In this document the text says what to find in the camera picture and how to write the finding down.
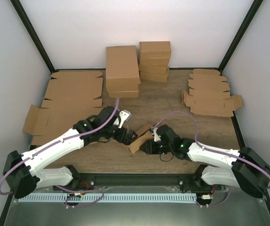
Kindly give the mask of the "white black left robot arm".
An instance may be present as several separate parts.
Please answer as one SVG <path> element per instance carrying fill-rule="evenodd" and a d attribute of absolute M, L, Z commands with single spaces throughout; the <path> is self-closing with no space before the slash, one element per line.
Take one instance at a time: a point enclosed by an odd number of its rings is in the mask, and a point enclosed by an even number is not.
<path fill-rule="evenodd" d="M 137 134 L 123 126 L 131 116 L 127 110 L 119 111 L 116 107 L 107 106 L 99 114 L 78 121 L 67 132 L 47 144 L 22 154 L 12 151 L 6 159 L 3 180 L 17 199 L 49 186 L 66 186 L 76 190 L 81 179 L 75 167 L 66 165 L 46 169 L 46 166 L 75 150 L 99 142 L 101 138 L 114 139 L 124 145 L 131 144 Z"/>

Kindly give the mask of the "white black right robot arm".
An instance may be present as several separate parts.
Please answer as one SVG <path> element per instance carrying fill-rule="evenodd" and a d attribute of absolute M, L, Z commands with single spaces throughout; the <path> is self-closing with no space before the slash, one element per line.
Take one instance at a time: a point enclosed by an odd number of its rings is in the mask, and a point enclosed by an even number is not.
<path fill-rule="evenodd" d="M 146 154 L 171 153 L 179 160 L 203 162 L 193 178 L 194 186 L 225 185 L 241 188 L 246 194 L 263 197 L 270 183 L 270 165 L 252 148 L 222 149 L 181 138 L 168 125 L 151 129 L 152 139 L 139 149 Z"/>

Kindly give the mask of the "small brown cardboard box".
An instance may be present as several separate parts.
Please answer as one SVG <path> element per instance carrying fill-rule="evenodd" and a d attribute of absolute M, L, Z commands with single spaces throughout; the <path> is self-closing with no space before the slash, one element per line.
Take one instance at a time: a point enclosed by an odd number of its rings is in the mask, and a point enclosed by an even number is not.
<path fill-rule="evenodd" d="M 128 149 L 129 151 L 134 154 L 140 149 L 140 146 L 147 140 L 150 140 L 153 138 L 152 133 L 150 132 L 150 128 L 153 126 L 153 124 L 146 124 L 140 127 L 137 131 L 136 134 L 138 137 L 136 138 L 135 141 L 133 141 L 129 146 Z"/>

